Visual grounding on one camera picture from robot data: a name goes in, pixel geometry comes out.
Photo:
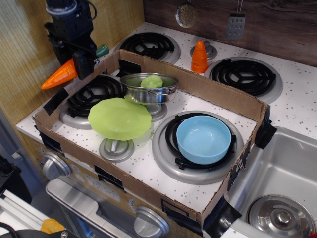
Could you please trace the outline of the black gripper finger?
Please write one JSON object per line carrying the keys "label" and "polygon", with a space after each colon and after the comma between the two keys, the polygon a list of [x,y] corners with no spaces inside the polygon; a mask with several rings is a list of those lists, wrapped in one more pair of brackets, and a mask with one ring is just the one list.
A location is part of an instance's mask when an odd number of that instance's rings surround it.
{"label": "black gripper finger", "polygon": [[96,50],[76,50],[72,55],[75,69],[80,80],[94,72]]}

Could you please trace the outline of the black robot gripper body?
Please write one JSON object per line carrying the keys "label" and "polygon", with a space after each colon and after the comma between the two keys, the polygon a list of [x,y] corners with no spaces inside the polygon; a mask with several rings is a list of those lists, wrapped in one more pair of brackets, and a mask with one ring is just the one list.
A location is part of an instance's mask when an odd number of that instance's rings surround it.
{"label": "black robot gripper body", "polygon": [[88,0],[48,0],[46,11],[52,17],[44,27],[48,31],[48,38],[60,64],[64,64],[74,54],[83,54],[89,62],[97,58],[97,46],[91,39],[94,29],[94,16],[90,7],[94,5]]}

